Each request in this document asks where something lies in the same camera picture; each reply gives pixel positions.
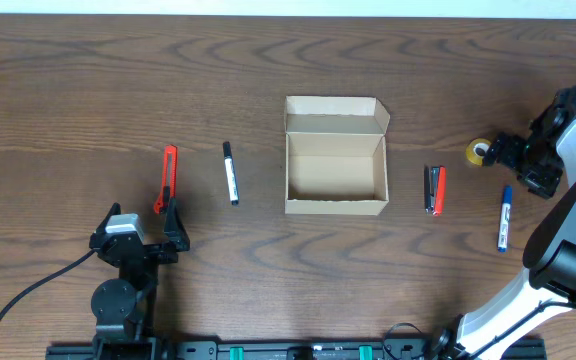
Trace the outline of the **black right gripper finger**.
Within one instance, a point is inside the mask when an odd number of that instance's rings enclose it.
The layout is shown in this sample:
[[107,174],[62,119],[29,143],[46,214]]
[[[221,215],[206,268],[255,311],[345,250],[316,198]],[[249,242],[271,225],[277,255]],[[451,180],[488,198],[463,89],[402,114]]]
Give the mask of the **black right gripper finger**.
[[491,150],[523,150],[527,145],[527,141],[518,136],[510,135],[505,132],[499,132],[490,145]]
[[482,165],[490,167],[501,164],[513,170],[519,170],[522,164],[524,144],[522,142],[493,142],[486,151]]

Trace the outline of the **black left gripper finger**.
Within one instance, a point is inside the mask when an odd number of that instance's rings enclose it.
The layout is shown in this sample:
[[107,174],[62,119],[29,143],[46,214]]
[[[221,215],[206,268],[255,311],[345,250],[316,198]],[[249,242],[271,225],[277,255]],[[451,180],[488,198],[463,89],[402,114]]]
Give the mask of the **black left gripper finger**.
[[115,216],[115,215],[120,215],[120,214],[121,214],[121,206],[119,203],[115,202],[111,206],[110,210],[108,211],[108,213],[106,214],[106,216],[104,217],[102,222],[96,228],[95,234],[96,235],[104,235],[106,233],[106,226],[107,226],[108,222],[110,221],[111,217]]
[[185,252],[190,249],[190,240],[179,217],[177,200],[175,198],[171,198],[168,203],[164,223],[164,234],[177,252]]

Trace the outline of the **yellow tape roll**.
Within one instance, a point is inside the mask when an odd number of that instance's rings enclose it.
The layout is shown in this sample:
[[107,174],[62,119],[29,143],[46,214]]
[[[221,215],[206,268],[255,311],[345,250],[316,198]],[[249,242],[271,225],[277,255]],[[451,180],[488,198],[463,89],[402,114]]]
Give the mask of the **yellow tape roll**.
[[467,161],[477,167],[482,167],[484,157],[491,146],[491,142],[484,138],[472,140],[465,150]]

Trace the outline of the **red black stapler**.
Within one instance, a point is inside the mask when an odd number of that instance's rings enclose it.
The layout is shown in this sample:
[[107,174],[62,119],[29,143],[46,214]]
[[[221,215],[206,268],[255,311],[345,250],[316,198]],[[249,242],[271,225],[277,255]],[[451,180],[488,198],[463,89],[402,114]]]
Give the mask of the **red black stapler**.
[[446,168],[424,167],[424,208],[427,214],[440,216],[443,213],[446,193]]

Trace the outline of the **blue capped white marker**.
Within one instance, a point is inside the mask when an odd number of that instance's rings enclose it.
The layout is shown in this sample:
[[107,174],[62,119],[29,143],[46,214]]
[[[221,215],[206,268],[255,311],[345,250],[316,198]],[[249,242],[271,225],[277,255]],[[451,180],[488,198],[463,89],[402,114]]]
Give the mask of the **blue capped white marker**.
[[513,194],[512,187],[509,185],[505,186],[502,196],[499,231],[497,239],[497,249],[500,253],[506,252],[508,248],[512,194]]

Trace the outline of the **cardboard box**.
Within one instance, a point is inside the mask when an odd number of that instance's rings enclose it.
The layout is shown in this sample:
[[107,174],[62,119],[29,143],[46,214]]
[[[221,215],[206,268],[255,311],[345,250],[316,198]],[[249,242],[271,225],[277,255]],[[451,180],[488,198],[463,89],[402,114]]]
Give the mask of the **cardboard box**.
[[285,212],[380,214],[389,202],[389,121],[375,97],[288,96]]

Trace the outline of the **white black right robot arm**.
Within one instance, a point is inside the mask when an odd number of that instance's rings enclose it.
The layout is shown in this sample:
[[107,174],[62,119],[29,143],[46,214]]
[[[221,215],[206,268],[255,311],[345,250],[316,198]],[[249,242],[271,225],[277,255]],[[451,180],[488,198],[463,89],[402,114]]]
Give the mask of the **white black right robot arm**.
[[576,118],[556,142],[571,185],[526,243],[523,268],[479,309],[441,331],[428,359],[499,359],[559,314],[576,310]]

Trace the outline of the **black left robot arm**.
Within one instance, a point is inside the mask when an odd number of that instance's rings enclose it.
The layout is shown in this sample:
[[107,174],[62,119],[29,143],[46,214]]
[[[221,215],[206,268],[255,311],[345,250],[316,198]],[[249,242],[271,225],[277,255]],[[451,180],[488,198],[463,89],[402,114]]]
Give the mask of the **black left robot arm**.
[[153,333],[158,268],[174,264],[190,248],[190,240],[172,198],[164,211],[165,242],[145,244],[138,215],[123,214],[112,205],[90,237],[89,247],[99,259],[117,268],[119,275],[94,291],[91,310],[96,332],[110,341],[137,341]]

